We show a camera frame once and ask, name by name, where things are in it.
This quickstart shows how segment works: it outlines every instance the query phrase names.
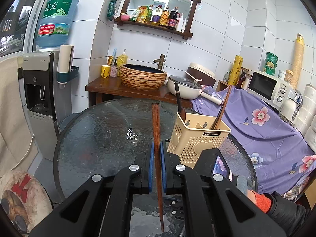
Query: purple tablecloth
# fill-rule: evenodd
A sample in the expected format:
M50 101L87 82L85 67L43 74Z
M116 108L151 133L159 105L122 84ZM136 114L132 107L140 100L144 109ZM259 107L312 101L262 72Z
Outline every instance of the purple tablecloth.
M218 92L222 97L226 93ZM201 96L192 103L195 111L209 116L216 116L220 107ZM286 193L316 167L316 155L300 132L253 94L233 88L222 120L250 156L259 193Z

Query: orange sleeve cuff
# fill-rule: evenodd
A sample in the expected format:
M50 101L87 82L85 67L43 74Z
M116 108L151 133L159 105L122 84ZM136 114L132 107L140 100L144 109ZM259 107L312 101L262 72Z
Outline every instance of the orange sleeve cuff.
M253 193L256 196L256 205L260 208L264 213L267 213L271 207L272 201L264 196L264 194L258 194L255 191Z

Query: round table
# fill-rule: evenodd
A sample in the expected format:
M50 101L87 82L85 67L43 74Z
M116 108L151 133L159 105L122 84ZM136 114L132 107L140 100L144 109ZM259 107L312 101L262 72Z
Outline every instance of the round table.
M153 139L151 104L160 104L161 139L173 131L177 106L147 99L124 98L92 106L78 114L63 131L55 149L53 171L56 188L65 199L90 176L110 176L133 164ZM248 185L257 187L249 156L229 134L219 148L230 170L244 175ZM149 195L134 195L130 236L179 236L184 222L164 204L165 233L160 231L155 183Z

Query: blue leaf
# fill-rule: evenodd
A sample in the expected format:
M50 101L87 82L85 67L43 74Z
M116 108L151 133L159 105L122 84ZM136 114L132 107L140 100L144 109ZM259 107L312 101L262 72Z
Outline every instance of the blue leaf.
M292 166L292 170L294 170L296 168L297 162L293 164Z

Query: metal bolt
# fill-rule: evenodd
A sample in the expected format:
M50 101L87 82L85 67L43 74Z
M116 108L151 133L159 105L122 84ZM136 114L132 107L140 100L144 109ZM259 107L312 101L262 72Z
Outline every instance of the metal bolt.
M183 170L185 170L185 165L181 165L181 164L176 165L176 170L178 170L178 171L183 171Z
M94 181L94 182L99 182L101 179L102 179L101 175L97 174L97 175L92 176L92 181Z
M217 182L220 182L223 180L223 176L221 174L215 174L213 175L213 179Z
M137 171L138 169L139 169L139 166L138 166L138 165L135 165L135 164L130 165L130 170L131 170L131 171Z

